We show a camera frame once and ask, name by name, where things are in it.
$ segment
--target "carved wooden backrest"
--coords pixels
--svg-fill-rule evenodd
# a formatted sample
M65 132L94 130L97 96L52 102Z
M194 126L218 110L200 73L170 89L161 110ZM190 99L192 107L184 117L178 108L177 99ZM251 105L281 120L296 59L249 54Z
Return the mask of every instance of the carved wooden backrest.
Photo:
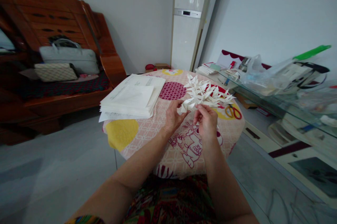
M82 48L90 48L98 55L92 31L95 35L99 35L99 31L97 27L88 25L88 21L93 20L86 18L85 10L88 11L90 7L85 2L79 0L0 0L0 4L32 50L39 51L39 47L49 46L48 37L65 35L79 43Z

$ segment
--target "tablecloth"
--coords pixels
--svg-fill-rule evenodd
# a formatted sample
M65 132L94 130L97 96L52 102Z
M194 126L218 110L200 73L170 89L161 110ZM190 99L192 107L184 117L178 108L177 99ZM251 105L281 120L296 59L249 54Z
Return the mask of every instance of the tablecloth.
M137 150L150 141L165 125L165 112L172 100L188 99L184 85L188 83L187 73L193 77L195 73L183 70L160 70L143 75L165 78L166 82L154 107L154 115L149 119L106 120L103 131L108 135L111 147L116 148L128 159ZM210 80L198 74L198 80ZM233 107L240 110L235 99ZM222 106L213 108L218 114L217 137L221 150L228 157L244 128L245 120L230 118ZM194 112L190 113L169 139L162 160L154 168L153 173L161 178L183 179L190 175L205 174L205 162L202 151L202 140L198 126L193 124Z

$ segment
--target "gray handbag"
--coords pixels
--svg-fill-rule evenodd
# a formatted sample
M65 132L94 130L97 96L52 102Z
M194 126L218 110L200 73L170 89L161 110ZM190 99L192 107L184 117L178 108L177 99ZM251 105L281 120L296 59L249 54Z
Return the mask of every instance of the gray handbag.
M76 48L59 47L60 42L73 43ZM95 52L83 49L78 43L67 39L58 39L51 46L40 47L40 54L45 63L72 63L79 74L98 74L99 69Z

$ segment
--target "checkered pouch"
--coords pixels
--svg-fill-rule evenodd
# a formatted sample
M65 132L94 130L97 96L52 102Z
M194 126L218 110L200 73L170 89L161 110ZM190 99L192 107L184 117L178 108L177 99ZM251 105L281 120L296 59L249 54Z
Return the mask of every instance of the checkered pouch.
M73 64L35 64L34 68L43 82L70 81L79 77Z

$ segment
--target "red polka dot circle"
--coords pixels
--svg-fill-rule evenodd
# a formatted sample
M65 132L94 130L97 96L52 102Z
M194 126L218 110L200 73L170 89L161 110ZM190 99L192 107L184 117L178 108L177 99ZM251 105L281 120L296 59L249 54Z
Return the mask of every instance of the red polka dot circle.
M182 84L167 82L164 84L159 97L165 100L176 100L182 98L185 94L186 88Z

